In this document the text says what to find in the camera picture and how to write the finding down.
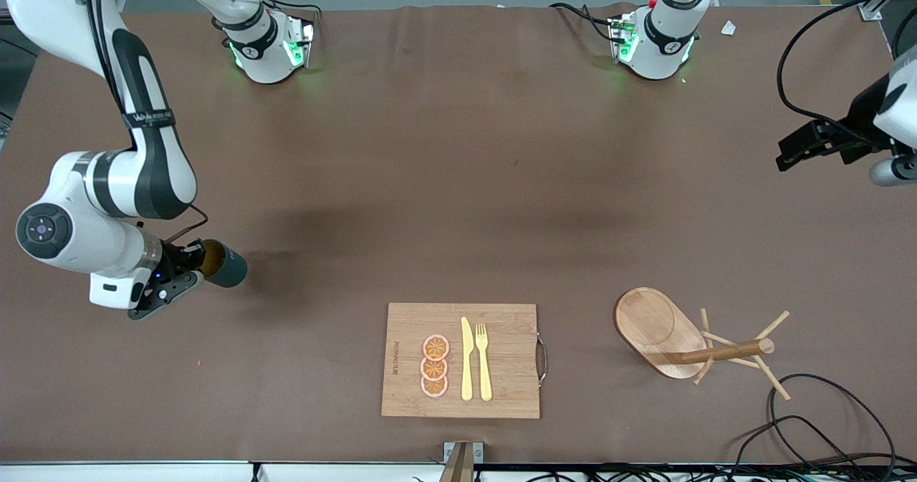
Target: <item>dark gray cup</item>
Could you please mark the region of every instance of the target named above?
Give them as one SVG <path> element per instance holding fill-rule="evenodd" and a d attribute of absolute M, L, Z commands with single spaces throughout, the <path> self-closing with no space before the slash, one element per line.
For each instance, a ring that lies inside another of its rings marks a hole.
<path fill-rule="evenodd" d="M 213 285 L 227 287 L 242 283 L 249 273 L 249 263 L 241 254 L 213 239 L 201 241 L 203 247 L 203 279 Z"/>

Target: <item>wooden peg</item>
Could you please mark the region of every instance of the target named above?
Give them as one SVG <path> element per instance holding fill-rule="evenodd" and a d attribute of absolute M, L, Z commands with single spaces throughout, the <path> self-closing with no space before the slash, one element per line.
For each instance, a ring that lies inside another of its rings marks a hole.
<path fill-rule="evenodd" d="M 740 342 L 736 347 L 721 346 L 720 348 L 707 348 L 696 352 L 679 352 L 671 354 L 672 364 L 700 364 L 706 359 L 726 360 L 727 358 L 740 358 L 752 355 L 770 355 L 774 351 L 774 342 L 771 339 L 757 339 L 756 341 Z"/>
<path fill-rule="evenodd" d="M 743 360 L 741 358 L 727 358 L 726 361 L 733 362 L 733 364 L 744 365 L 745 367 L 750 367 L 753 369 L 760 369 L 760 367 L 757 364 L 754 364 L 754 362 Z"/>
<path fill-rule="evenodd" d="M 707 321 L 707 309 L 701 309 L 701 326 L 704 327 L 705 332 L 710 333 L 710 322 Z M 707 339 L 707 347 L 714 347 L 714 342 Z"/>
<path fill-rule="evenodd" d="M 705 332 L 710 332 L 710 322 L 707 319 L 707 309 L 701 309 L 701 326 L 704 328 Z M 707 342 L 708 348 L 714 347 L 714 342 L 710 339 L 705 339 Z M 701 371 L 698 372 L 697 377 L 694 378 L 694 385 L 700 385 L 701 380 L 707 376 L 707 372 L 710 371 L 710 368 L 714 366 L 714 358 L 710 357 L 707 359 L 707 362 L 704 362 L 704 367 L 701 368 Z"/>
<path fill-rule="evenodd" d="M 769 325 L 767 325 L 767 328 L 763 329 L 755 338 L 764 339 L 765 337 L 767 337 L 767 335 L 770 335 L 770 332 L 773 332 L 774 329 L 777 328 L 777 326 L 779 326 L 780 323 L 784 321 L 784 319 L 788 317 L 789 317 L 789 312 L 786 312 L 786 310 L 783 310 L 783 313 L 777 316 L 777 318 L 774 319 L 774 321 L 771 322 Z"/>
<path fill-rule="evenodd" d="M 730 339 L 724 339 L 723 337 L 720 337 L 719 335 L 713 335 L 713 333 L 710 332 L 701 332 L 701 335 L 704 336 L 704 338 L 713 339 L 714 341 L 719 342 L 719 344 L 725 344 L 733 348 L 738 346 L 735 342 L 730 341 Z"/>
<path fill-rule="evenodd" d="M 707 362 L 704 362 L 704 367 L 701 368 L 701 371 L 698 371 L 697 377 L 694 377 L 694 385 L 701 384 L 701 380 L 707 376 L 707 371 L 710 371 L 710 368 L 714 366 L 714 362 L 716 361 L 713 357 L 707 358 Z"/>
<path fill-rule="evenodd" d="M 777 377 L 770 372 L 770 367 L 767 367 L 764 360 L 760 356 L 753 356 L 754 364 L 757 364 L 757 367 L 761 368 L 761 371 L 764 371 L 765 377 L 770 380 L 770 385 L 773 385 L 775 390 L 780 393 L 780 396 L 783 397 L 783 401 L 789 401 L 789 392 L 783 388 L 783 385 L 780 384 L 780 381 L 777 380 Z"/>

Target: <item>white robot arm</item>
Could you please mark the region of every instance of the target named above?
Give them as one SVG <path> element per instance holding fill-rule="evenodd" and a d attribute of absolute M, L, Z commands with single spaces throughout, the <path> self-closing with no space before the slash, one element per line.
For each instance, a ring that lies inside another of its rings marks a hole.
<path fill-rule="evenodd" d="M 612 54 L 648 79 L 665 79 L 687 61 L 711 0 L 658 0 L 613 23 Z"/>
<path fill-rule="evenodd" d="M 308 67 L 314 25 L 263 0 L 196 0 L 207 8 L 229 36 L 236 64 L 256 83 L 284 80 Z"/>
<path fill-rule="evenodd" d="M 887 75 L 863 90 L 838 122 L 812 120 L 780 140 L 777 168 L 786 171 L 802 160 L 838 153 L 852 163 L 871 153 L 891 151 L 876 163 L 869 178 L 879 186 L 917 183 L 917 47 L 902 54 Z"/>
<path fill-rule="evenodd" d="M 197 182 L 150 52 L 125 27 L 115 0 L 6 1 L 36 45 L 108 82 L 132 143 L 60 157 L 45 193 L 19 216 L 22 248 L 50 266 L 90 274 L 91 302 L 129 310 L 132 319 L 219 274 L 216 257 L 226 260 L 228 250 L 215 241 L 179 248 L 124 220 L 177 217 L 192 206 Z M 244 276 L 239 268 L 235 279 L 215 280 L 232 286 Z"/>

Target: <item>orange slice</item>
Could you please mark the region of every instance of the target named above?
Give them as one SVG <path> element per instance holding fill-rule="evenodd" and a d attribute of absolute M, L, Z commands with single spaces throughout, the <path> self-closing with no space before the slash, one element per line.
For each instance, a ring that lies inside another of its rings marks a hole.
<path fill-rule="evenodd" d="M 449 355 L 449 341 L 436 333 L 423 341 L 423 356 L 430 360 L 442 360 Z"/>
<path fill-rule="evenodd" d="M 420 361 L 420 374 L 427 380 L 435 382 L 437 380 L 442 380 L 448 372 L 449 366 L 446 364 L 445 360 L 430 360 L 428 358 L 423 358 Z"/>
<path fill-rule="evenodd" d="M 446 394 L 446 390 L 449 388 L 449 379 L 443 378 L 442 380 L 432 381 L 421 378 L 420 388 L 426 396 L 440 397 Z"/>

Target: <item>plastic fork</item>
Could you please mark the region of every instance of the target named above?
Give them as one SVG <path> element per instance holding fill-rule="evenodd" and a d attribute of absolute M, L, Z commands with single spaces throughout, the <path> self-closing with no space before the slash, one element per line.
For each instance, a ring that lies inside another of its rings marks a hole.
<path fill-rule="evenodd" d="M 490 401 L 494 397 L 491 387 L 491 370 L 487 367 L 487 325 L 479 323 L 474 325 L 474 344 L 481 353 L 481 399 Z"/>

